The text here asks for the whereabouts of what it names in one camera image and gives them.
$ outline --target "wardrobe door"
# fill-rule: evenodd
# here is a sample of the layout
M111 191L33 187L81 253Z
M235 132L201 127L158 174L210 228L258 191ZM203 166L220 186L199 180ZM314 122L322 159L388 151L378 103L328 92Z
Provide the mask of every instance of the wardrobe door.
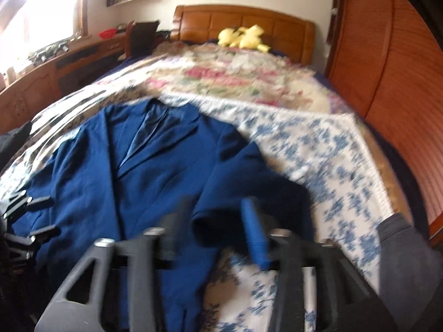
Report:
M328 77L362 117L382 75L392 15L393 0L344 0L340 37Z
M406 160L432 223L443 211L443 52L408 0L394 0L385 69L366 120Z

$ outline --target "bedding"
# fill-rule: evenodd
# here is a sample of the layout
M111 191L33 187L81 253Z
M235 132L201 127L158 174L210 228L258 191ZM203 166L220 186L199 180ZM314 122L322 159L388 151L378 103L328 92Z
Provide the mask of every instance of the bedding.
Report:
M337 92L324 75L316 73L314 78L326 88ZM398 151L371 125L362 122L360 130L365 135L365 140L382 175L394 211L410 210L410 213L403 213L403 216L410 224L413 224L424 239L428 240L429 227L426 208L417 179L411 169Z
M105 106L146 96L160 96L171 105L191 102L237 126L258 143L270 166L308 187L314 196L317 239L336 239L377 290L376 227L393 209L354 117L329 114L349 108L313 75L272 55L164 43L152 57L37 114L29 141L0 177L0 197L22 186L63 141L75 137L79 125ZM307 331L315 329L313 273L305 270ZM227 251L208 286L205 329L264 331L261 318L269 318L275 282L274 273L260 272ZM235 287L233 303L214 293L232 291L226 283Z
M170 107L155 98L100 111L24 188L55 200L12 226L23 236L53 224L60 228L36 258L54 292L95 240L135 238L187 197L192 216L178 241L180 258L159 276L169 332L198 330L202 293L220 249L229 245L246 253L244 197L257 196L267 215L303 239L314 235L307 190L271 171L255 143L192 104ZM126 328L128 292L122 289L120 326Z

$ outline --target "blazer sleeve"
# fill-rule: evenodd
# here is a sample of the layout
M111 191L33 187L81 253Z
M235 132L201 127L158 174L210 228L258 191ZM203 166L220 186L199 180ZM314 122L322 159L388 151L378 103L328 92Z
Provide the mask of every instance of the blazer sleeve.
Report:
M27 191L28 196L39 198L44 196L54 196L54 184L59 171L60 161L70 154L73 140L63 142L52 154L45 166L34 174L22 189ZM12 226L14 233L27 237L33 230L51 225L49 218L49 208L35 212L26 212Z
M312 240L314 228L307 189L271 171L258 146L226 125L217 144L217 163L196 204L192 227L207 246L245 248L240 207L245 197L258 198L263 211L281 228Z

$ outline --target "blazer lapel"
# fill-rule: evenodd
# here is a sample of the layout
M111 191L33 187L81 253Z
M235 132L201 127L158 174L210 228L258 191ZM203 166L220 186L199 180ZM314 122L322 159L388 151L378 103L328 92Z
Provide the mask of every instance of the blazer lapel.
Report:
M137 167L141 163L145 162L149 158L152 158L160 154L165 149L168 149L196 130L198 126L198 118L200 113L198 109L190 104L177 109L183 110L183 117L177 124L177 118L173 120L173 126L170 126L168 122L167 114L163 114L161 118L156 121L154 127L150 126L148 133L137 132L134 139L138 139L139 143L131 145L130 154L124 159L117 172L117 177L120 178L131 169ZM158 128L160 123L164 123L164 126ZM145 128L149 123L143 122L140 128ZM159 136L155 136L151 142L149 139L158 133Z

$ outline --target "yellow stuffed toy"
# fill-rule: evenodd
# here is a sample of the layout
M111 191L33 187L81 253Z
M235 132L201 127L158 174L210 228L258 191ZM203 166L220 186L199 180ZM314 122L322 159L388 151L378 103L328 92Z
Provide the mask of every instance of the yellow stuffed toy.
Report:
M251 28L240 27L236 30L226 28L218 35L218 45L249 48L267 53L271 47L261 43L260 36L263 35L263 33L263 29L258 25L254 25Z

